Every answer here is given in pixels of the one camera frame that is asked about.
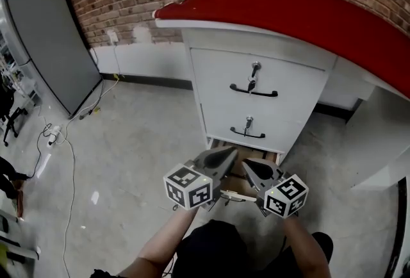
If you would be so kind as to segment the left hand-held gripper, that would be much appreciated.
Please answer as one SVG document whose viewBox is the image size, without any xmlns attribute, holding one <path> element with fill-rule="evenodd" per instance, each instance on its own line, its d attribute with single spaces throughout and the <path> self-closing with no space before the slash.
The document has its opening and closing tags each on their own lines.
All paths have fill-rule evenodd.
<svg viewBox="0 0 410 278">
<path fill-rule="evenodd" d="M 238 158 L 233 146 L 216 147 L 176 165 L 163 177 L 167 197 L 179 207 L 209 211 L 221 196 L 221 183 Z"/>
</svg>

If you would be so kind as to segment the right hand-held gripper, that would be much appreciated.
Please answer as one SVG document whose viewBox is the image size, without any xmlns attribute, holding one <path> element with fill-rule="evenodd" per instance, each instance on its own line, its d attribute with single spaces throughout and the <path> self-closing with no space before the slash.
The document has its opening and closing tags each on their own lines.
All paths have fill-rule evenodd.
<svg viewBox="0 0 410 278">
<path fill-rule="evenodd" d="M 309 188 L 298 175 L 291 176 L 275 162 L 261 158 L 245 158 L 242 168 L 257 191 L 255 204 L 264 216 L 273 213 L 287 218 L 305 205 Z"/>
</svg>

